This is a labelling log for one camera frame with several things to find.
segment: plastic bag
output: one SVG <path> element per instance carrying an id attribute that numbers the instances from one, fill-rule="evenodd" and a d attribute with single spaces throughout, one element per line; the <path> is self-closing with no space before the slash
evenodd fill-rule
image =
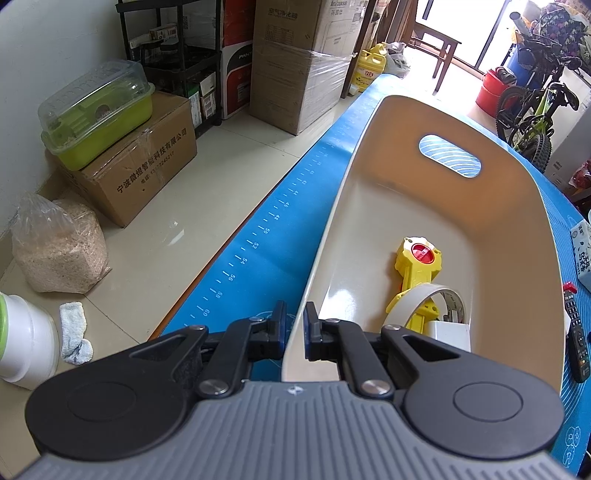
<path id="1" fill-rule="evenodd" d="M 390 73 L 402 79 L 408 75 L 408 72 L 410 72 L 410 65 L 402 53 L 405 47 L 406 43 L 402 42 L 395 42 L 386 45 L 388 55 L 386 55 L 386 66 L 384 68 L 384 73 Z"/>
<path id="2" fill-rule="evenodd" d="M 11 231 L 14 259 L 36 291 L 86 293 L 111 270 L 96 215 L 81 203 L 27 194 Z"/>
<path id="3" fill-rule="evenodd" d="M 591 158 L 573 173 L 573 176 L 569 180 L 569 184 L 583 190 L 591 187 Z"/>

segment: white towel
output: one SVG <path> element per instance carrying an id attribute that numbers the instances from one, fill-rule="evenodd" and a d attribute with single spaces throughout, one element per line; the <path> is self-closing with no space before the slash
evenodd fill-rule
<path id="1" fill-rule="evenodd" d="M 60 305 L 61 357 L 64 362 L 81 365 L 92 359 L 92 345 L 84 338 L 86 317 L 79 301 Z"/>

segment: red bucket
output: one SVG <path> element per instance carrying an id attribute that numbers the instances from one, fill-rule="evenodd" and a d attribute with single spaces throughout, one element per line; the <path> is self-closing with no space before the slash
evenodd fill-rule
<path id="1" fill-rule="evenodd" d="M 496 77 L 496 73 L 492 69 L 485 73 L 482 84 L 486 87 L 486 90 L 497 96 L 500 96 L 501 93 L 509 88 L 509 85 L 505 85 Z"/>
<path id="2" fill-rule="evenodd" d="M 476 104 L 491 117 L 496 118 L 496 106 L 499 104 L 499 95 L 489 92 L 483 85 L 476 97 Z"/>
<path id="3" fill-rule="evenodd" d="M 496 118 L 499 97 L 508 88 L 509 85 L 505 85 L 496 77 L 494 70 L 489 70 L 482 79 L 482 87 L 476 97 L 476 104 L 491 117 Z"/>

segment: glass door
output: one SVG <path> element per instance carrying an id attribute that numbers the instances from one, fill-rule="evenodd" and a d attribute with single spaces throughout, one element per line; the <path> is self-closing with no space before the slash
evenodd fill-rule
<path id="1" fill-rule="evenodd" d="M 480 70 L 499 66 L 511 46 L 511 12 L 528 0 L 418 0 L 417 22 L 461 41 L 455 57 Z M 534 0 L 539 7 L 550 0 Z"/>
<path id="2" fill-rule="evenodd" d="M 419 0 L 417 21 L 461 41 L 455 56 L 476 66 L 506 0 Z"/>

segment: green bicycle frame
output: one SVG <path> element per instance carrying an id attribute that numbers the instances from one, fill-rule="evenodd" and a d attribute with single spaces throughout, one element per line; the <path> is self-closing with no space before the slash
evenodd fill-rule
<path id="1" fill-rule="evenodd" d="M 513 138 L 513 148 L 517 152 L 521 152 L 521 144 L 527 143 L 530 139 L 534 138 L 537 134 L 545 134 L 548 131 L 548 122 L 546 121 L 546 114 L 552 108 L 552 102 L 554 100 L 553 92 L 550 89 L 546 89 L 540 103 L 538 104 L 538 108 L 534 112 L 534 116 L 540 116 L 540 120 L 536 123 L 531 125 L 531 128 L 528 131 L 521 135 L 520 132 L 517 132 Z"/>

